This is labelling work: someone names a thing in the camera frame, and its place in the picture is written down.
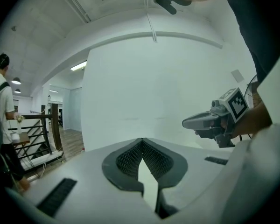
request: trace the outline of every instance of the hair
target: hair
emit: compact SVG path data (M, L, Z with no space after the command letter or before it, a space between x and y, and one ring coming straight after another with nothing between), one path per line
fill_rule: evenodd
M2 53L0 55L0 69L4 69L9 65L9 57L8 55Z

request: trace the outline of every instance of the black mesh grille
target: black mesh grille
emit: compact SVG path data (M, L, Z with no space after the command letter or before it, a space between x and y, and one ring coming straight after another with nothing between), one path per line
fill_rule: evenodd
M171 157L145 142L142 142L142 155L144 162L156 180L173 167Z
M116 165L124 174L138 180L138 168L141 160L141 145L138 144L118 156Z

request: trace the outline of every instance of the white curved wall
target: white curved wall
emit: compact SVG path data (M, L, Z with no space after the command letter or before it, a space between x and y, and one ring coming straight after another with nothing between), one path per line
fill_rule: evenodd
M190 39L158 37L113 42L90 51L81 123L85 150L151 137L177 144L212 142L182 127L238 84L223 49Z
M210 23L197 15L178 13L174 16L163 9L148 9L154 30L159 35L178 35L201 39L215 46L223 40ZM86 60L89 50L100 45L139 36L152 36L145 10L131 10L101 18L72 30L59 42L43 62L32 84L32 93L58 72Z

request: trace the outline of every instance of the ceiling light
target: ceiling light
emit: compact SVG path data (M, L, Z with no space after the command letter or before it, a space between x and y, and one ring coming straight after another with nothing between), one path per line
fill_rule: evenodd
M11 82L14 84L21 84L21 80L18 77L15 77Z
M71 70L72 70L72 71L75 71L75 70L78 70L78 69L80 69L80 68L83 68L83 67L86 66L86 63L87 63L87 61L85 61L85 62L83 62L83 63L81 63L81 64L79 64L79 65L76 65L76 66L74 66L73 68L71 68Z

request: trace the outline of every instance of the backpack strap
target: backpack strap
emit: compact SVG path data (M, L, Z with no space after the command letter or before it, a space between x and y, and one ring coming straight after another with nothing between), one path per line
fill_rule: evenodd
M2 91L2 90L4 90L6 87L8 87L9 86L9 83L6 81L6 82L3 82L1 85L0 85L0 92Z

